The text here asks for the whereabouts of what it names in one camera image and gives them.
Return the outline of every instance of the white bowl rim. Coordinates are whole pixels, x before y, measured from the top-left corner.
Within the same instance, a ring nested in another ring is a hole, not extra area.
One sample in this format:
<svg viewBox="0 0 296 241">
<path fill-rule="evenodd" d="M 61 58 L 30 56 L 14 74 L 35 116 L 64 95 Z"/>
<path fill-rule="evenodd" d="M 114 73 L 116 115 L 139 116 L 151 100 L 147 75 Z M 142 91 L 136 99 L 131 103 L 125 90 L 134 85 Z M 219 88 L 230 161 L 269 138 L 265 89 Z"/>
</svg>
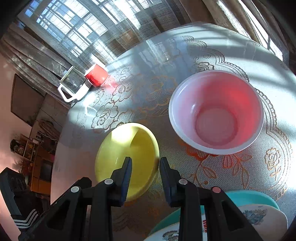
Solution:
<svg viewBox="0 0 296 241">
<path fill-rule="evenodd" d="M 256 132 L 243 144 L 237 146 L 237 147 L 233 147 L 233 148 L 229 148 L 229 149 L 214 149 L 214 148 L 209 148 L 209 147 L 205 147 L 202 146 L 196 142 L 194 142 L 193 140 L 191 140 L 190 138 L 188 138 L 184 132 L 176 125 L 174 119 L 173 119 L 173 114 L 172 114 L 172 105 L 173 105 L 173 100 L 174 97 L 176 96 L 177 93 L 179 93 L 181 90 L 183 90 L 183 87 L 185 86 L 187 81 L 193 81 L 193 76 L 200 76 L 200 75 L 205 75 L 208 74 L 209 72 L 217 72 L 217 73 L 227 73 L 227 74 L 231 74 L 235 77 L 240 78 L 242 81 L 244 81 L 245 83 L 248 84 L 249 87 L 251 87 L 251 89 L 256 93 L 256 96 L 259 100 L 259 104 L 260 104 L 260 110 L 261 110 L 261 118 L 260 118 L 260 122 L 258 125 L 258 128 L 256 130 Z M 264 110 L 263 110 L 263 105 L 262 105 L 262 101 L 259 97 L 259 94 L 257 93 L 257 91 L 255 90 L 255 88 L 245 79 L 243 79 L 242 77 L 238 76 L 237 74 L 233 74 L 230 73 L 228 71 L 223 71 L 223 70 L 207 70 L 207 71 L 202 71 L 202 72 L 198 72 L 196 74 L 193 74 L 191 76 L 189 76 L 188 78 L 186 78 L 184 81 L 182 81 L 181 84 L 179 84 L 177 86 L 177 88 L 174 90 L 171 98 L 170 98 L 170 103 L 169 103 L 169 107 L 168 107 L 168 113 L 169 113 L 169 119 L 170 119 L 170 123 L 174 129 L 174 131 L 177 133 L 177 135 L 184 141 L 186 142 L 188 145 L 192 146 L 195 149 L 198 149 L 200 151 L 209 153 L 209 154 L 214 154 L 214 155 L 230 155 L 236 152 L 239 152 L 241 150 L 244 150 L 245 148 L 247 148 L 248 146 L 250 146 L 258 137 L 259 133 L 261 132 L 261 129 L 263 127 L 263 121 L 264 121 Z"/>
</svg>

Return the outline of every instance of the pink bowl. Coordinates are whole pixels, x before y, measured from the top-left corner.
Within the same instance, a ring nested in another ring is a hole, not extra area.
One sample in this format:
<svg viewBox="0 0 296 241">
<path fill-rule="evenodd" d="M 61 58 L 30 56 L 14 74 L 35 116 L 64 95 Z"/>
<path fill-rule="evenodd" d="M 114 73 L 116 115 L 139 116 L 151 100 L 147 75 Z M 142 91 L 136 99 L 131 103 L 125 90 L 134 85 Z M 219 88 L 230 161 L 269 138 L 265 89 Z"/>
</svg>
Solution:
<svg viewBox="0 0 296 241">
<path fill-rule="evenodd" d="M 204 71 L 184 80 L 169 104 L 170 122 L 190 146 L 216 155 L 251 145 L 263 125 L 263 106 L 256 90 L 235 74 Z"/>
</svg>

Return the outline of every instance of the lace pattern tablecloth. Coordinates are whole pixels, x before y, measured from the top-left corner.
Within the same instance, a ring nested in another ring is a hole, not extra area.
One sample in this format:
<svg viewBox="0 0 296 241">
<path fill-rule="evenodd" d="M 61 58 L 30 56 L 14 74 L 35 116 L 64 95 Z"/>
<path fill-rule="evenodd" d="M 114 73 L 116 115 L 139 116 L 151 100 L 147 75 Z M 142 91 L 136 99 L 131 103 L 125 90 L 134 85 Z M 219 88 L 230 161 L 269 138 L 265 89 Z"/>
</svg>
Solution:
<svg viewBox="0 0 296 241">
<path fill-rule="evenodd" d="M 213 69 L 249 81 L 264 107 L 259 137 L 232 155 L 215 156 L 193 149 L 181 141 L 169 122 L 168 104 L 178 84 L 194 73 Z M 108 72 L 106 82 L 69 111 L 56 152 L 52 201 L 83 176 L 95 185 L 94 160 L 103 139 L 121 124 L 138 122 L 154 133 L 160 156 L 166 156 L 184 178 L 204 188 L 216 185 L 224 191 L 264 192 L 279 200 L 281 210 L 292 220 L 296 211 L 289 173 L 296 140 L 296 78 L 276 56 L 236 32 L 198 23 L 141 43 L 108 66 Z M 113 230 L 128 228 L 134 240 L 141 240 L 172 211 L 157 174 L 143 196 L 113 209 Z"/>
</svg>

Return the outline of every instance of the metal screw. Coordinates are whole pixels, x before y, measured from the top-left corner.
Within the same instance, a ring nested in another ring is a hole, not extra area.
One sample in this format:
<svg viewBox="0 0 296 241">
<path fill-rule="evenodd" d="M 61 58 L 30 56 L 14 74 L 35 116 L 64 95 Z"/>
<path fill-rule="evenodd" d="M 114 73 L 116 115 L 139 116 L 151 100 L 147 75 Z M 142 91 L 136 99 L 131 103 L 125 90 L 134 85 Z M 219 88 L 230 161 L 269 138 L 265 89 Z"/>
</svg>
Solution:
<svg viewBox="0 0 296 241">
<path fill-rule="evenodd" d="M 188 182 L 187 182 L 186 179 L 180 179 L 179 183 L 182 184 L 182 185 L 186 185 Z"/>
<path fill-rule="evenodd" d="M 221 189 L 219 187 L 213 187 L 213 192 L 214 193 L 220 193 L 221 192 Z"/>
<path fill-rule="evenodd" d="M 78 192 L 79 191 L 79 187 L 75 186 L 71 188 L 71 192 Z"/>
<path fill-rule="evenodd" d="M 108 178 L 104 181 L 105 184 L 110 185 L 113 183 L 113 180 L 111 178 Z"/>
</svg>

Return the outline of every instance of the table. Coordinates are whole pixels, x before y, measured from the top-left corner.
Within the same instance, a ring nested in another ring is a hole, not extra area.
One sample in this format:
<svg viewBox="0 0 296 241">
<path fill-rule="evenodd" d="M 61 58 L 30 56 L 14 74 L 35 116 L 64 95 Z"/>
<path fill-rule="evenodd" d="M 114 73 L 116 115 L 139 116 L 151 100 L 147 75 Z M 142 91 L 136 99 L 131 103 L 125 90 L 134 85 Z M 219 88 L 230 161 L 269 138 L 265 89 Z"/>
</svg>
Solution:
<svg viewBox="0 0 296 241">
<path fill-rule="evenodd" d="M 94 162 L 103 139 L 121 124 L 138 122 L 154 133 L 160 156 L 166 156 L 183 178 L 204 188 L 217 185 L 224 191 L 263 192 L 277 201 L 291 223 L 296 214 L 292 155 L 296 77 L 280 59 L 236 32 L 194 23 L 133 47 L 107 69 L 110 76 L 105 83 L 68 113 L 53 167 L 52 202 L 83 176 L 95 185 Z M 196 72 L 213 69 L 249 81 L 264 107 L 259 137 L 232 155 L 214 156 L 193 149 L 181 141 L 169 122 L 168 104 L 178 84 Z M 173 209 L 165 202 L 157 174 L 144 195 L 112 211 L 115 240 L 121 232 L 143 240 Z"/>
</svg>

